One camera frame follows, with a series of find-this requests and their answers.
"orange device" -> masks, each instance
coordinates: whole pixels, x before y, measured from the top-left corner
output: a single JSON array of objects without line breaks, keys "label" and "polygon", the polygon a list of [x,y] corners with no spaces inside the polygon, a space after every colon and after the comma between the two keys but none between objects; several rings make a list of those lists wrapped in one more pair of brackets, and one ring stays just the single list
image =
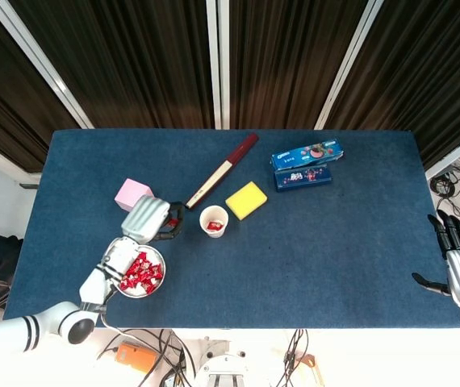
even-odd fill
[{"label": "orange device", "polygon": [[156,358],[157,353],[155,351],[126,342],[119,345],[119,350],[115,355],[115,360],[119,363],[130,365],[144,373],[149,372]]}]

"sponge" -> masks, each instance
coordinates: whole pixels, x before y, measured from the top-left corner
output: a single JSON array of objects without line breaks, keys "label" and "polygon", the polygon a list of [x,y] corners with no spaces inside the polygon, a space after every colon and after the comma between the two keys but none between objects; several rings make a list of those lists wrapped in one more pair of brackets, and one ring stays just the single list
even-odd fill
[{"label": "sponge", "polygon": [[255,185],[253,181],[235,192],[225,202],[239,220],[243,220],[258,207],[266,203],[268,197]]}]

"table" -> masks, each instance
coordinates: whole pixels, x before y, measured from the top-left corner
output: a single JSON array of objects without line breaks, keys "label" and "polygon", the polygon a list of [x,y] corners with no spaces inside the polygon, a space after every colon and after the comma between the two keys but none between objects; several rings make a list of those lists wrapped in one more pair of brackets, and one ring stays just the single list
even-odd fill
[{"label": "table", "polygon": [[[185,201],[249,131],[58,131],[52,139],[5,318],[34,314],[78,289],[126,213],[113,198],[127,177],[167,201]],[[417,271],[445,279],[433,205],[411,133],[256,131],[250,153],[194,211],[174,240],[153,243],[167,264],[162,287],[118,295],[118,327],[459,327],[460,310],[423,290]],[[339,139],[330,185],[276,193],[270,155]],[[254,181],[268,202],[220,239],[199,228],[205,206]]]}]

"pink block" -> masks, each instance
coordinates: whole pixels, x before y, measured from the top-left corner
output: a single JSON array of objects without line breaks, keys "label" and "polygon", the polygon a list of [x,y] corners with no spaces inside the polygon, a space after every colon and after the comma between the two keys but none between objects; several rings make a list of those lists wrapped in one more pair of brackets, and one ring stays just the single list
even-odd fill
[{"label": "pink block", "polygon": [[126,179],[115,196],[115,201],[120,208],[129,212],[144,195],[154,196],[148,186],[132,179]]}]

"dark curtain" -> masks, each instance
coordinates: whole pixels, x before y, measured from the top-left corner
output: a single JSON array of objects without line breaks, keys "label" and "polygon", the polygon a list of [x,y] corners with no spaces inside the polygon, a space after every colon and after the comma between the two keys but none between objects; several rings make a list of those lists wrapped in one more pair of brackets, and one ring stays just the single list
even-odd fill
[{"label": "dark curtain", "polygon": [[314,128],[365,5],[230,1],[230,126]]},{"label": "dark curtain", "polygon": [[425,167],[460,145],[460,0],[385,1],[325,127],[412,131]]},{"label": "dark curtain", "polygon": [[0,24],[0,153],[39,172],[52,133],[71,127],[73,118]]},{"label": "dark curtain", "polygon": [[96,127],[214,127],[204,0],[11,0]]}]

